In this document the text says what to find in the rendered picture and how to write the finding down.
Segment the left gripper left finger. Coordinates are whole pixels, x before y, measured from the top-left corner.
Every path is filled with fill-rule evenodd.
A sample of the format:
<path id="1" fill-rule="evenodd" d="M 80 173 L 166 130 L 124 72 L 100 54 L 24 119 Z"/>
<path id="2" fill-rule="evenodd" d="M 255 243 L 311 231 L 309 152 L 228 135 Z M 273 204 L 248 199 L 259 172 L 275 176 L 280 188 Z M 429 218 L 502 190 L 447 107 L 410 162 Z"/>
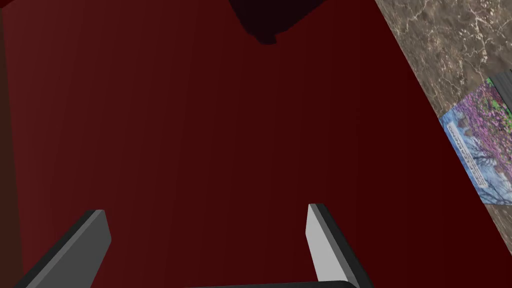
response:
<path id="1" fill-rule="evenodd" d="M 91 288 L 111 240 L 105 211 L 88 210 L 13 288 Z"/>

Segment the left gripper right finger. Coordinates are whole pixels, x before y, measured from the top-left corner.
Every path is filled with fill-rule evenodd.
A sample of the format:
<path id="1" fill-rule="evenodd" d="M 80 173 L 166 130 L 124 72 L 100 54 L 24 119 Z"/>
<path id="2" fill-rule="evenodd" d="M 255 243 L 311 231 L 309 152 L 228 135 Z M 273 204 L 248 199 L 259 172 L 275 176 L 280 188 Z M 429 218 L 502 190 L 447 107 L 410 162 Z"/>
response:
<path id="1" fill-rule="evenodd" d="M 374 288 L 353 248 L 321 203 L 308 205 L 305 237 L 317 280 L 342 281 L 351 288 Z"/>

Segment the book with purple blossom cover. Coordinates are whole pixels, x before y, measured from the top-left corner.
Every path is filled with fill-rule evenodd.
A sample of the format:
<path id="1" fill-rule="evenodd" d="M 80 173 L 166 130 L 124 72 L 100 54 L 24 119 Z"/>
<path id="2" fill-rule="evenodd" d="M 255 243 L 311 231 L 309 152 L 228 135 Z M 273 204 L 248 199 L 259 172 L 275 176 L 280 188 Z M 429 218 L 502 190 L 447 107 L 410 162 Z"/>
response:
<path id="1" fill-rule="evenodd" d="M 512 69 L 487 78 L 439 122 L 482 202 L 512 206 Z"/>

